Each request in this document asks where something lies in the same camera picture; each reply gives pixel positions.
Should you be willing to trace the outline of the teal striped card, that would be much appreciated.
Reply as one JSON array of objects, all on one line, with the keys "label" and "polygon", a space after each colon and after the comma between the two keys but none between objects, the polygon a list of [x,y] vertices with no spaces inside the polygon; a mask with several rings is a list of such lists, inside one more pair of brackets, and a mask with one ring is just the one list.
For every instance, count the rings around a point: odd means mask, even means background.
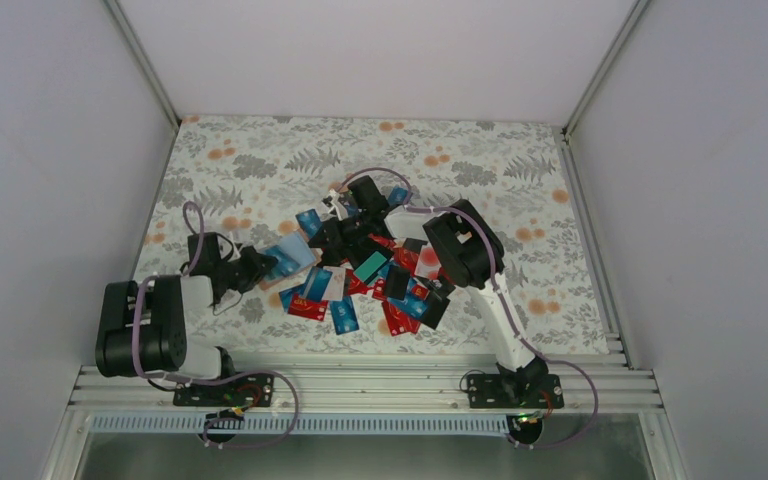
[{"label": "teal striped card", "polygon": [[354,275],[363,283],[374,282],[378,272],[388,265],[389,257],[379,251],[372,253],[366,260],[354,268]]}]

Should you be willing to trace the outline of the tan leather card holder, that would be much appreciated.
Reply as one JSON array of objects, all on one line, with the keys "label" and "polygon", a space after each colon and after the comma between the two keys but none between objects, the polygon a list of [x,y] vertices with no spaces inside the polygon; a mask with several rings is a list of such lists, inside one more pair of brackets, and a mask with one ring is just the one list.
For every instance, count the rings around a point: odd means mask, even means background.
[{"label": "tan leather card holder", "polygon": [[288,279],[318,262],[317,254],[308,246],[300,231],[283,236],[277,244],[260,250],[260,253],[276,260],[259,283],[261,290]]}]

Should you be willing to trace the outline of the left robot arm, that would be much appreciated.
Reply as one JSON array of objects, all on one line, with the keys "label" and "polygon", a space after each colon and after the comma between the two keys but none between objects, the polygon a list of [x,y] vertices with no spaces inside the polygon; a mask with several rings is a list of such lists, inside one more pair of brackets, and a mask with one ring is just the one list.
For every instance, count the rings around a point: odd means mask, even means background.
[{"label": "left robot arm", "polygon": [[186,323],[211,313],[230,291],[251,291],[278,259],[235,242],[222,254],[224,239],[216,232],[192,234],[183,272],[105,287],[94,349],[103,376],[195,382],[215,405],[236,396],[239,380],[230,354],[199,343],[187,333]]}]

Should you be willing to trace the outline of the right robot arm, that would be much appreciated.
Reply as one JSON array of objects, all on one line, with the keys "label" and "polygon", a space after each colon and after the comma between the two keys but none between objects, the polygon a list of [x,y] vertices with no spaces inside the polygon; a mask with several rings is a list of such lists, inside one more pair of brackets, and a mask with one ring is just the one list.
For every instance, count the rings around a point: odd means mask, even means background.
[{"label": "right robot arm", "polygon": [[528,343],[512,314],[504,247],[474,206],[466,199],[450,206],[392,204],[367,171],[346,186],[349,201],[342,201],[336,190],[323,199],[328,216],[310,235],[309,246],[321,250],[327,265],[348,262],[355,270],[366,263],[381,270],[393,258],[381,239],[420,241],[431,247],[441,271],[426,282],[426,307],[419,322],[436,328],[451,291],[465,290],[494,343],[504,399],[525,407],[537,398],[549,377],[548,361]]}]

